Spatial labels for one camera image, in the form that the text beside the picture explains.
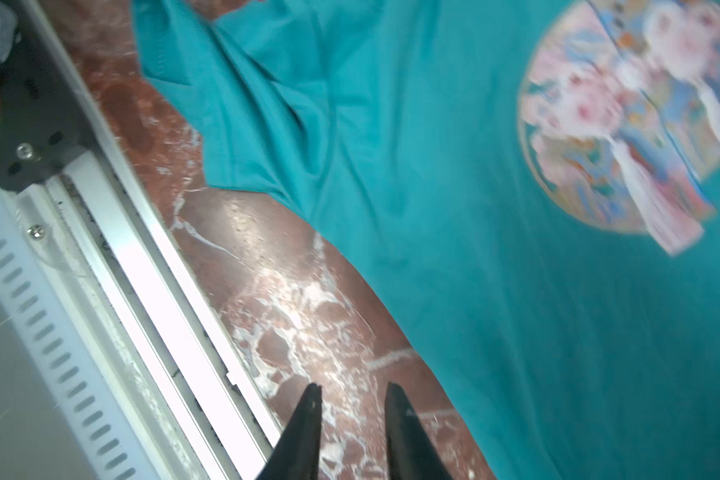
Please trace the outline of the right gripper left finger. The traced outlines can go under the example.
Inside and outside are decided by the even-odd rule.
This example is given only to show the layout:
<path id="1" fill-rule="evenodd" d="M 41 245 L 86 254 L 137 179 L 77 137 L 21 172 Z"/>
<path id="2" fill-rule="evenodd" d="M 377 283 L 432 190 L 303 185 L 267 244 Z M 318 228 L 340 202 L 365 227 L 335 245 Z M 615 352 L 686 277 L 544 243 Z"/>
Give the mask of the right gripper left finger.
<path id="1" fill-rule="evenodd" d="M 322 433 L 322 388 L 310 383 L 257 480 L 316 480 Z"/>

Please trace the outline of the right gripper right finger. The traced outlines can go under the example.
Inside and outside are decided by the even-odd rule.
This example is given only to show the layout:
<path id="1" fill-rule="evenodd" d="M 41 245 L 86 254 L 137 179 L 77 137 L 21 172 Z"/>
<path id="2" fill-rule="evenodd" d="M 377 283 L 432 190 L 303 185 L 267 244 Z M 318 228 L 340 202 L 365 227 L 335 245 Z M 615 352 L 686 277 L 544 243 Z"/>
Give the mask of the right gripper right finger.
<path id="1" fill-rule="evenodd" d="M 389 478 L 451 480 L 452 476 L 399 384 L 388 384 L 384 406 Z"/>

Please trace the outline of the teal printed t-shirt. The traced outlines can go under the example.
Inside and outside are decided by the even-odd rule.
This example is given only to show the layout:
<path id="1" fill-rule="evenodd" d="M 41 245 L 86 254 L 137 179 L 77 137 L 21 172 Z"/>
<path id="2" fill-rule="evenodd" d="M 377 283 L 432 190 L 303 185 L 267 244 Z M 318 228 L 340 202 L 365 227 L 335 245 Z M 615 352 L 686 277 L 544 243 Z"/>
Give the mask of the teal printed t-shirt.
<path id="1" fill-rule="evenodd" d="M 148 81 L 213 188 L 358 270 L 501 479 L 720 479 L 719 213 L 677 256 L 557 206 L 518 132 L 562 1 L 136 1 Z"/>

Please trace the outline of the aluminium front rail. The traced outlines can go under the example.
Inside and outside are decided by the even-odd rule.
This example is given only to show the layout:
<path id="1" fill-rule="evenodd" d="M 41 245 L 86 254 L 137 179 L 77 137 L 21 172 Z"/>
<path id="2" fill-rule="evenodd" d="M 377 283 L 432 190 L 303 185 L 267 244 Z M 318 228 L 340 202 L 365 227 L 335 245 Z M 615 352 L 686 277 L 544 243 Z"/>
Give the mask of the aluminium front rail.
<path id="1" fill-rule="evenodd" d="M 68 228 L 207 475 L 253 479 L 279 427 L 42 7 L 25 7 L 99 147 L 48 189 L 77 190 Z"/>

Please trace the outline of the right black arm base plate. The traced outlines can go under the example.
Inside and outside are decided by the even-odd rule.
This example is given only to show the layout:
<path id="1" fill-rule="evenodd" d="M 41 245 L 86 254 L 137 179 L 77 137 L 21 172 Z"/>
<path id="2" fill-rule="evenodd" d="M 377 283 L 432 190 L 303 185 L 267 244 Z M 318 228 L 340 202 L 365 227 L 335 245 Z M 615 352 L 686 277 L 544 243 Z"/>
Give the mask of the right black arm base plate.
<path id="1" fill-rule="evenodd" d="M 33 1 L 0 1 L 0 188 L 45 182 L 96 145 Z"/>

